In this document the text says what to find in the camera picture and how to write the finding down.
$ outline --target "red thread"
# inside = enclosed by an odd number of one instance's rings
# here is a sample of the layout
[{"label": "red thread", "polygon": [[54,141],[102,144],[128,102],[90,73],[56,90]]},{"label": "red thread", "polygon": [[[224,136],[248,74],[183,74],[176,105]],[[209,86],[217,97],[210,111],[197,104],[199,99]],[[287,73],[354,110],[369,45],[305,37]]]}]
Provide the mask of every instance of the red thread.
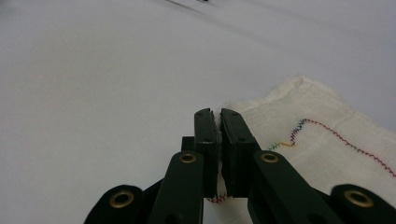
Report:
[{"label": "red thread", "polygon": [[[334,134],[338,139],[340,139],[342,142],[344,142],[344,143],[346,144],[346,146],[352,147],[352,148],[355,149],[357,152],[359,152],[359,153],[361,153],[361,154],[363,154],[363,155],[365,155],[365,156],[368,156],[368,157],[372,158],[374,161],[377,161],[379,164],[381,164],[382,167],[384,167],[384,170],[386,170],[388,173],[390,173],[393,177],[396,177],[396,173],[395,173],[388,165],[386,165],[383,161],[381,161],[377,156],[375,156],[374,154],[371,154],[371,153],[369,153],[369,152],[367,152],[367,151],[364,151],[364,150],[362,150],[361,148],[358,148],[358,147],[353,146],[352,144],[350,144],[343,136],[341,136],[341,135],[340,135],[338,132],[336,132],[335,130],[329,128],[328,126],[326,126],[326,125],[323,124],[323,123],[320,123],[320,122],[315,121],[315,120],[312,120],[312,119],[302,119],[302,120],[300,120],[299,125],[298,125],[298,128],[297,128],[297,129],[294,129],[294,130],[291,132],[290,144],[289,144],[289,146],[295,147],[295,145],[296,145],[296,142],[295,142],[296,135],[297,135],[297,133],[303,128],[303,126],[305,125],[305,123],[312,123],[312,124],[317,124],[317,125],[321,126],[322,128],[324,128],[324,129],[326,129],[327,131],[329,131],[329,132],[331,132],[332,134]],[[287,146],[287,145],[288,145],[288,144],[285,144],[285,143],[278,143],[278,144],[271,145],[271,146],[269,147],[269,149],[270,149],[270,150],[275,150],[275,149],[277,149],[277,148],[280,147],[280,146]]]},{"label": "red thread", "polygon": [[225,200],[227,200],[229,197],[227,196],[226,193],[223,193],[217,197],[214,198],[206,198],[208,201],[210,201],[211,203],[222,203]]}]

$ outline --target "white table surface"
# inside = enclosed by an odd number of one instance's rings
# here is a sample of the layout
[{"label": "white table surface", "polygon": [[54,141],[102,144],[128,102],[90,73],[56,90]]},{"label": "white table surface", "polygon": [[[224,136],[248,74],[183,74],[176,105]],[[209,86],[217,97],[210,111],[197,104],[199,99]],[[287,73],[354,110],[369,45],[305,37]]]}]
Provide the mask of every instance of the white table surface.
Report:
[{"label": "white table surface", "polygon": [[0,223],[83,223],[196,111],[297,74],[396,132],[396,1],[0,0]]}]

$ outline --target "white fabric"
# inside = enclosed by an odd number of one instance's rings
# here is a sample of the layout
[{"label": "white fabric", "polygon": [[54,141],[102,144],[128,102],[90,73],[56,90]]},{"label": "white fabric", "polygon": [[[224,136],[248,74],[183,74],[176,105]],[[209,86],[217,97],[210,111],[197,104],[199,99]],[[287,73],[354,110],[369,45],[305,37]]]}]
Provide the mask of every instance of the white fabric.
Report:
[{"label": "white fabric", "polygon": [[[312,187],[329,194],[336,185],[354,184],[396,207],[396,134],[331,88],[292,77],[265,98],[226,107],[242,114],[262,149],[285,156]],[[250,222],[246,200],[226,200],[215,209],[220,222]]]}]

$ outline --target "white towel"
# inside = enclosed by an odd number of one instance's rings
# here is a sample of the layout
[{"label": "white towel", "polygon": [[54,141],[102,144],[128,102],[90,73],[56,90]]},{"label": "white towel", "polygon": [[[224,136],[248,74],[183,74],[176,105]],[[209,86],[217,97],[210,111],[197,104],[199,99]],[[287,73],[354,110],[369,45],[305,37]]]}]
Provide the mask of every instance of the white towel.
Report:
[{"label": "white towel", "polygon": [[[330,194],[336,185],[354,184],[396,207],[396,133],[331,88],[293,77],[265,98],[226,107],[243,116],[262,149],[285,156],[313,188]],[[215,204],[220,223],[251,222],[246,207],[241,199]]]}]

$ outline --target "embroidered thread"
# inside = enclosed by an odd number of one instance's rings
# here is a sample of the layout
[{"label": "embroidered thread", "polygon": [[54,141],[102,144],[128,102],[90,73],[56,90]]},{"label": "embroidered thread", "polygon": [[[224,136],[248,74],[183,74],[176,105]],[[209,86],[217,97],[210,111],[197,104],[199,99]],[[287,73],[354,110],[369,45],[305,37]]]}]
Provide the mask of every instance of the embroidered thread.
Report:
[{"label": "embroidered thread", "polygon": [[214,198],[206,198],[208,201],[211,203],[222,203],[225,200],[227,200],[229,197],[227,196],[226,193],[222,193],[221,195],[214,197]]},{"label": "embroidered thread", "polygon": [[280,147],[295,147],[296,146],[296,136],[297,136],[298,132],[303,129],[303,127],[305,126],[306,123],[311,123],[311,124],[316,124],[318,126],[321,126],[322,128],[326,129],[330,133],[334,134],[338,139],[340,139],[342,142],[344,142],[346,144],[346,146],[351,147],[352,149],[356,150],[358,153],[361,153],[365,156],[372,158],[374,161],[381,164],[381,166],[384,168],[384,170],[386,170],[388,173],[390,173],[393,177],[396,177],[396,173],[388,165],[386,165],[383,161],[381,161],[381,159],[379,159],[376,155],[369,153],[367,151],[364,151],[363,149],[350,144],[343,136],[341,136],[335,130],[329,128],[328,126],[326,126],[323,123],[320,123],[320,122],[312,120],[312,119],[301,119],[299,121],[297,127],[291,132],[289,143],[282,143],[282,142],[273,143],[267,149],[273,151]]}]

